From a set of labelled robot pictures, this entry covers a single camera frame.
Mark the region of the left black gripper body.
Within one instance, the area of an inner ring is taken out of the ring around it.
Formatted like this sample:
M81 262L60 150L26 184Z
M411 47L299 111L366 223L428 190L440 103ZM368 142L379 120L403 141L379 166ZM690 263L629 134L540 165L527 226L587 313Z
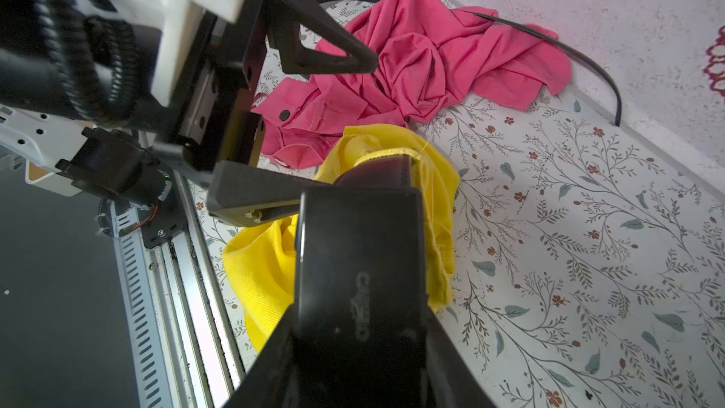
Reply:
M243 0L237 21L206 11L152 153L179 173L211 173L218 162L255 166L264 126L254 114L266 54L265 0Z

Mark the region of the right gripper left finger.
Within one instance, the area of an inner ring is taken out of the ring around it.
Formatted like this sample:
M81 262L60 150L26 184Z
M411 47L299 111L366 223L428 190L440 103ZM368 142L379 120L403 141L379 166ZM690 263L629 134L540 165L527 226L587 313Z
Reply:
M285 398L294 357L293 310L289 307L251 370L223 407L288 407Z

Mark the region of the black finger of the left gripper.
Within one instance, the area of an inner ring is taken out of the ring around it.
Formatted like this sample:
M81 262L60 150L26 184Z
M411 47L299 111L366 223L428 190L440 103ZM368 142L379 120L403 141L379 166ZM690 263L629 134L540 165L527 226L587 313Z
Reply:
M337 2L376 4L379 0L269 0L270 46L281 68L295 75L372 74L379 56L351 34L323 6Z
M223 161L213 170L207 211L230 226L252 228L297 215L307 190L330 187L330 183Z

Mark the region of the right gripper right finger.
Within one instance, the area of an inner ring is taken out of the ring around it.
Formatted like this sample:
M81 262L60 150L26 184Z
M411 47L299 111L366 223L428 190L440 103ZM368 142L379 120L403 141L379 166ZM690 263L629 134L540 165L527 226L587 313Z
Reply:
M426 407L485 407L496 404L485 394L432 309L427 313Z

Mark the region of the black leather belt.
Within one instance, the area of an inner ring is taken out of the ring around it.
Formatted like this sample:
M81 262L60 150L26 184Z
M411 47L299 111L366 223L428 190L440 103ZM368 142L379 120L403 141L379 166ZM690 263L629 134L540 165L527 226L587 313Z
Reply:
M349 0L316 0L316 1L319 4L326 4L326 3L349 1ZM361 2L366 2L366 3L370 3L370 4L376 4L376 3L380 2L381 0L350 0L350 1L361 1ZM614 116L613 124L618 128L621 126L623 105L622 105L622 98L621 98L621 94L619 92L619 88L617 88L617 85L615 84L614 79L606 72L606 70L604 68L602 68L599 64L597 64L594 60L589 58L589 56L586 56L585 54L581 53L581 51L579 51L569 45L566 45L565 43L562 43L561 41L555 40L553 37L549 37L549 36L545 35L543 32L535 30L534 28L531 28L530 26L524 26L523 24L519 24L519 23L510 21L510 20L502 19L500 17L494 17L491 15L485 15L485 14L478 13L475 11L466 11L466 13L476 16L478 18L481 18L483 20L492 22L492 23L509 26L510 28L524 32L524 33L531 35L532 37L536 37L546 43L550 43L551 45L554 45L555 47L564 51L571 58L574 58L575 60L577 60L577 62L579 62L579 64L583 64L583 66L587 67L590 71L594 72L602 80L604 80L609 85L609 87L612 89L612 91L615 95L615 116Z

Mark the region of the yellow garment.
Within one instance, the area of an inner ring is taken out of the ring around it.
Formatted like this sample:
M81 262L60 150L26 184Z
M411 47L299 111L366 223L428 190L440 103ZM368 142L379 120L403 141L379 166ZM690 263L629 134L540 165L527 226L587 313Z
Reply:
M333 183L383 157L410 156L413 185L423 195L428 304L438 313L453 301L456 271L453 207L460 185L455 167L433 144L393 125L348 127L315 178ZM247 335L261 351L294 300L296 215L238 232L222 253L226 275L245 311Z

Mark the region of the pink trousers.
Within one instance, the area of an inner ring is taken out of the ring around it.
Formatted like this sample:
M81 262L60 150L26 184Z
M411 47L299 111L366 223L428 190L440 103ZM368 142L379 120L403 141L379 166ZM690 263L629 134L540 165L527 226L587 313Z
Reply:
M262 154L293 169L317 166L344 130L427 123L469 94L525 111L542 88L559 94L571 63L553 31L496 23L482 7L451 9L442 0L381 0L347 30L372 49L371 74L283 79L258 106Z

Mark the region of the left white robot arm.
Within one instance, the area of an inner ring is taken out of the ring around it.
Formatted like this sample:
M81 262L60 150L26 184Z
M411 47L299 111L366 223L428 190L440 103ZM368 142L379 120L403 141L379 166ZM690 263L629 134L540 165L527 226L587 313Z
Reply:
M173 170L228 224L294 215L309 181L258 168L254 96L268 48L287 74L376 70L326 13L336 1L1 0L1 145L154 223Z

